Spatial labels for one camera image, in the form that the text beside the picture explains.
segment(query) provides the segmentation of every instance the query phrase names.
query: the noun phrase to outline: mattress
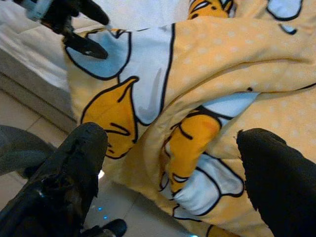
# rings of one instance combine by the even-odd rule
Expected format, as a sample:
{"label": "mattress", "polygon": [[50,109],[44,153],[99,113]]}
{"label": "mattress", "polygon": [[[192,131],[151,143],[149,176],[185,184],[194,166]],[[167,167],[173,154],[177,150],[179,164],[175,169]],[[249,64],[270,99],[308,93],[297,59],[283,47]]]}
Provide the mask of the mattress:
{"label": "mattress", "polygon": [[[111,26],[130,30],[162,26],[184,20],[184,0],[95,0],[108,14]],[[77,32],[100,27],[81,15],[74,19]],[[62,36],[26,18],[25,10],[12,1],[0,1],[0,49],[10,54],[48,84],[68,91]]]}

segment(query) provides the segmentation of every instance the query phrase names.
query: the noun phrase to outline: yellow blanket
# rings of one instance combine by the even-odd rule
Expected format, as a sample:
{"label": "yellow blanket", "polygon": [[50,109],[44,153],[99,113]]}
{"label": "yellow blanket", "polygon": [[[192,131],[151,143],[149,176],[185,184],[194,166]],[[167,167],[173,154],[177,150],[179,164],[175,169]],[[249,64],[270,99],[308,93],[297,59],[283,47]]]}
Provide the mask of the yellow blanket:
{"label": "yellow blanket", "polygon": [[66,48],[75,115],[109,136],[108,177],[200,237],[272,236],[244,191],[235,139],[261,127],[316,161],[315,9],[191,0],[185,22],[88,33],[106,60]]}

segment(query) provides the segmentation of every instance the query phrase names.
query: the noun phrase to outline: white bed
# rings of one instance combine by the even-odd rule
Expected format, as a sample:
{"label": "white bed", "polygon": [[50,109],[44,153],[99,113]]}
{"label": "white bed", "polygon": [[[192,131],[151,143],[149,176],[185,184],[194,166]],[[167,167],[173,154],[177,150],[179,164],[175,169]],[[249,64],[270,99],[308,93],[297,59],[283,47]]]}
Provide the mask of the white bed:
{"label": "white bed", "polygon": [[[187,17],[188,0],[95,0],[115,28],[139,30]],[[85,16],[73,22],[77,32],[100,24]],[[68,94],[61,36],[26,18],[10,0],[0,1],[0,88],[65,131],[76,125]]]}

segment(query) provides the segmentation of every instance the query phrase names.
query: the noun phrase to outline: cartoon duck print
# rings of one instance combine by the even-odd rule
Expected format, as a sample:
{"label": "cartoon duck print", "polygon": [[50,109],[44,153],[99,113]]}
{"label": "cartoon duck print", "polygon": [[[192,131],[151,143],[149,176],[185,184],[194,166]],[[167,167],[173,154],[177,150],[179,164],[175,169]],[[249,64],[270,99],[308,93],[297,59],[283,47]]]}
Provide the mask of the cartoon duck print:
{"label": "cartoon duck print", "polygon": [[232,6],[232,0],[191,0],[188,19],[198,16],[228,17]]}
{"label": "cartoon duck print", "polygon": [[163,149],[169,164],[161,177],[160,192],[179,204],[174,208],[175,218],[199,221],[197,216],[211,211],[222,196],[242,194],[242,180],[204,151],[220,128],[245,110],[257,95],[242,92],[209,101],[172,128]]}
{"label": "cartoon duck print", "polygon": [[102,126],[108,133],[106,156],[118,159],[136,143],[138,124],[149,125],[163,109],[174,25],[135,32],[93,31],[87,36],[104,47],[108,58],[100,60],[66,48],[70,59],[94,78],[117,84],[88,103],[81,122]]}
{"label": "cartoon duck print", "polygon": [[300,15],[303,0],[268,0],[267,11],[279,21],[290,21]]}

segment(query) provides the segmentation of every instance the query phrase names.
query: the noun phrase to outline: tile floor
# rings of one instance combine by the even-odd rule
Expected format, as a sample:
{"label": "tile floor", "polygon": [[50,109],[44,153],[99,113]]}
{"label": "tile floor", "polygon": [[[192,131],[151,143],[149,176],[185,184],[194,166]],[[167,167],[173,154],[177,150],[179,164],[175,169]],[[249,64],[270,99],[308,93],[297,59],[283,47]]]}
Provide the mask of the tile floor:
{"label": "tile floor", "polygon": [[[46,142],[59,146],[67,134],[40,115],[23,106],[0,90],[0,124],[25,129]],[[0,210],[26,183],[17,173],[0,176]],[[124,237],[189,237],[170,216],[141,194],[109,182],[104,176],[99,183],[99,196],[91,205],[85,227],[104,225],[116,218],[127,222]]]}

